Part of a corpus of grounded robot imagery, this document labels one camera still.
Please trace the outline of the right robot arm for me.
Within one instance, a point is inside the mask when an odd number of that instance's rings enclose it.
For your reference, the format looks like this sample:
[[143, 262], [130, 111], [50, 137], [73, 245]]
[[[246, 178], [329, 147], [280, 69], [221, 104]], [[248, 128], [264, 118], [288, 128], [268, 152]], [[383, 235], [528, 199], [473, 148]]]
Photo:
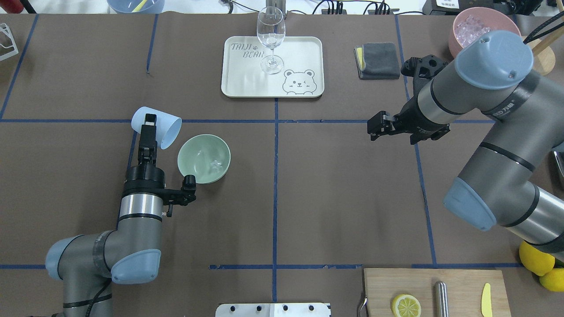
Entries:
[[563, 260], [563, 200], [530, 182], [550, 152], [563, 150], [563, 87], [533, 70], [531, 48], [506, 30], [484, 34], [449, 64], [430, 56], [406, 64], [414, 96], [401, 111], [367, 122], [375, 140], [410, 134], [437, 140], [477, 109], [495, 121], [445, 195], [445, 207], [481, 231], [501, 225]]

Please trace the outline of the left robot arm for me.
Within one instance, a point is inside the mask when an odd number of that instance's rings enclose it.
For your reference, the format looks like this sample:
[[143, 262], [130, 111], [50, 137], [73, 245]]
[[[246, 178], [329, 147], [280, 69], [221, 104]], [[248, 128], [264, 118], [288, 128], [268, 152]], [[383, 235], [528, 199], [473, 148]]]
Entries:
[[185, 206], [195, 197], [195, 181], [167, 189], [157, 167], [157, 151], [171, 145], [181, 119], [142, 107], [133, 116], [139, 133], [138, 163], [127, 170], [115, 229], [62, 239], [48, 250], [45, 267], [63, 282], [59, 317], [110, 317], [112, 284], [143, 284], [157, 278], [161, 259], [163, 207]]

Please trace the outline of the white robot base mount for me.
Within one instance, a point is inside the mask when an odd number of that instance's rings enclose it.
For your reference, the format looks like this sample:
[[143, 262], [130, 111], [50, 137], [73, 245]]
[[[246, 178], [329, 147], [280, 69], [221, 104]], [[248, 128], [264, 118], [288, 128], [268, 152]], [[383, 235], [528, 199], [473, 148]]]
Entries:
[[331, 317], [330, 304], [295, 303], [224, 303], [217, 307], [216, 317]]

